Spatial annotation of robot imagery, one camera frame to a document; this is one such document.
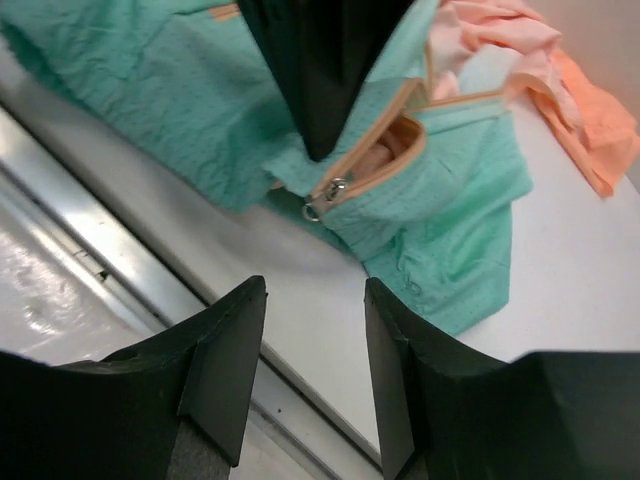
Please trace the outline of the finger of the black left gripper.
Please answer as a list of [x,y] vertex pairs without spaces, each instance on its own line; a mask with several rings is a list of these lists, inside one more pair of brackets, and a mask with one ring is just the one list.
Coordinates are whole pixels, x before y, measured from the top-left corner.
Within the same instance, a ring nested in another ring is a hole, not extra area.
[[409,1],[238,3],[314,162],[335,148],[360,89]]

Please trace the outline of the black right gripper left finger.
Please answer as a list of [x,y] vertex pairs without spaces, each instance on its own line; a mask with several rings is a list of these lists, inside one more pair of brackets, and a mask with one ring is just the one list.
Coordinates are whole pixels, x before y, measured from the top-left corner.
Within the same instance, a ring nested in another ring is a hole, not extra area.
[[240,461],[266,315],[248,278],[100,361],[1,356],[5,479],[225,479]]

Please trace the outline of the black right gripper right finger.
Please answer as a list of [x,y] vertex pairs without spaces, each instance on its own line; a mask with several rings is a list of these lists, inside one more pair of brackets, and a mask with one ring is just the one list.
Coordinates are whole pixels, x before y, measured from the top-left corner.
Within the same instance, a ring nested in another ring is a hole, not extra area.
[[635,479],[639,356],[481,353],[423,320],[382,281],[366,339],[387,479]]

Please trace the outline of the teal and orange jacket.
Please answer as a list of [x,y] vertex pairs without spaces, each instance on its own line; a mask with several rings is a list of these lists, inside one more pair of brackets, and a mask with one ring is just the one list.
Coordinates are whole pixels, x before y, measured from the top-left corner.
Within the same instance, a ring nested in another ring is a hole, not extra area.
[[212,203],[266,206],[458,334],[509,300],[512,205],[532,181],[528,95],[601,197],[639,155],[635,118],[520,1],[409,1],[335,148],[308,155],[240,1],[5,1],[20,65]]

